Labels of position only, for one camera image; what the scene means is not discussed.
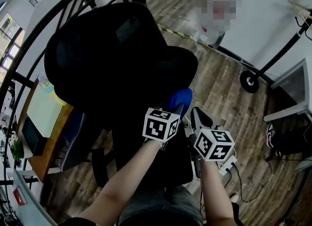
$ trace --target person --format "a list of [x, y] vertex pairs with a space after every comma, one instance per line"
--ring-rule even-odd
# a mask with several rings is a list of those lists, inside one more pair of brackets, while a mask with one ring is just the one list
[[[161, 144], [150, 140], [104, 186], [95, 201], [77, 217], [61, 224], [85, 226], [203, 225], [202, 215], [184, 186], [139, 187]], [[215, 162], [200, 160], [207, 225], [234, 226], [231, 201]]]
[[276, 133], [273, 124], [267, 127], [267, 146], [275, 149], [275, 155], [290, 155], [312, 151], [312, 127], [306, 125], [284, 134]]

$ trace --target yellow and black tape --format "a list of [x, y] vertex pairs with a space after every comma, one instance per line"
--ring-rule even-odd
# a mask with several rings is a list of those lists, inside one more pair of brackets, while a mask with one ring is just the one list
[[[165, 28], [162, 28], [162, 27], [159, 27], [159, 29], [160, 29], [160, 30], [167, 31], [167, 32], [172, 33], [172, 34], [179, 35], [179, 36], [181, 36], [181, 37], [183, 37], [183, 38], [186, 38], [186, 39], [195, 41], [195, 40], [194, 40], [194, 37], [185, 35], [185, 34], [183, 34], [183, 33], [180, 33], [180, 32], [177, 32], [177, 31], [173, 31], [173, 30], [171, 30], [171, 29], [165, 29]], [[200, 42], [200, 41], [195, 41], [195, 42], [197, 42], [197, 43], [199, 43], [200, 45], [203, 45], [203, 46], [205, 46], [205, 47], [207, 47], [207, 48], [212, 48], [212, 49], [213, 49], [213, 47], [210, 46], [210, 45], [208, 45], [208, 44], [202, 43], [202, 42]]]

